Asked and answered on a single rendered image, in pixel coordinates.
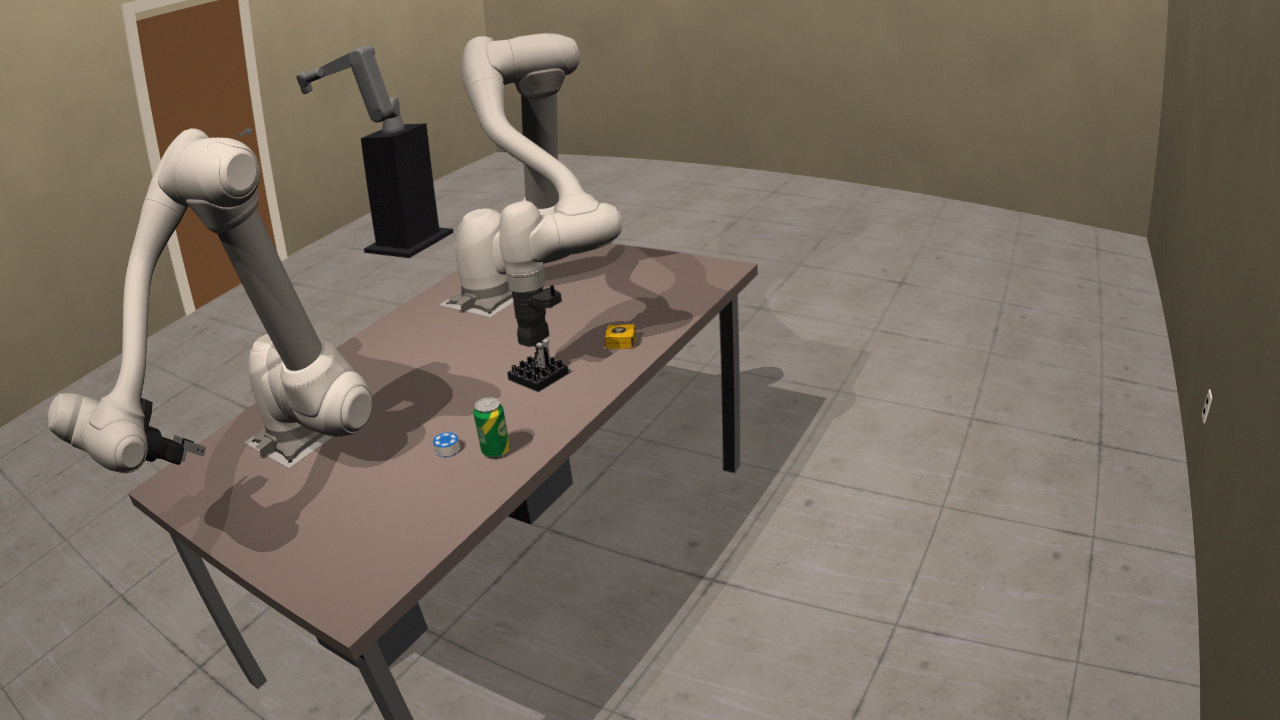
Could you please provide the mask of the green and yellow drink can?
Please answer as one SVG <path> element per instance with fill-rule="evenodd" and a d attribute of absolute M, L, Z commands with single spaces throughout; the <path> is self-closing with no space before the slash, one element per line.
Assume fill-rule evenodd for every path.
<path fill-rule="evenodd" d="M 486 457 L 503 457 L 509 452 L 506 415 L 499 400 L 479 400 L 475 404 L 474 419 L 483 455 Z"/>

